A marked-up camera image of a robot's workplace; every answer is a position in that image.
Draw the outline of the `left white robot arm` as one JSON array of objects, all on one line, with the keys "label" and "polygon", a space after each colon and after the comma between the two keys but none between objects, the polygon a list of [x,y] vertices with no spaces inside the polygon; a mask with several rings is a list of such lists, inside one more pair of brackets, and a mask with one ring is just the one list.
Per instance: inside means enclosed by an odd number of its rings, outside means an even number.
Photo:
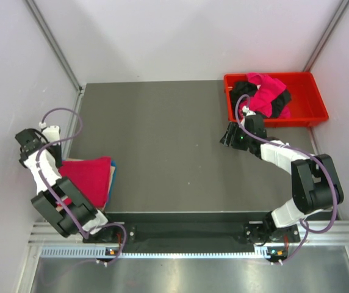
[{"label": "left white robot arm", "polygon": [[117,226],[59,169],[62,166],[60,128],[28,128],[15,135],[20,145],[20,164],[28,169],[37,186],[33,207],[63,237],[97,234],[104,242],[117,237]]}]

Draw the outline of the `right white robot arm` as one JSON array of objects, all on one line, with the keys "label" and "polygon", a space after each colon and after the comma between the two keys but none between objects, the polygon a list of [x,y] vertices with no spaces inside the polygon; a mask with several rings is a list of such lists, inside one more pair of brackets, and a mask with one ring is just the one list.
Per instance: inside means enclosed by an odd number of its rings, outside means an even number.
[{"label": "right white robot arm", "polygon": [[220,143],[236,150],[248,151],[291,176],[292,198],[269,212],[263,219],[264,234],[270,241],[279,241],[286,228],[307,216],[333,210],[344,201],[344,192],[333,159],[327,154],[314,155],[269,137],[263,118],[256,114],[230,122]]}]

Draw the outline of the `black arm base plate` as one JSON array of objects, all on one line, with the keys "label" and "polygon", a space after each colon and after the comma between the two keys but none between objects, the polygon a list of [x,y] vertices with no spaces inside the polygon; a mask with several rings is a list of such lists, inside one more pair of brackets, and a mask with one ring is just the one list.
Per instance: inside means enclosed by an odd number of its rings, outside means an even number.
[{"label": "black arm base plate", "polygon": [[111,212],[111,222],[124,224],[129,242],[183,239],[233,239],[240,243],[281,239],[271,212]]}]

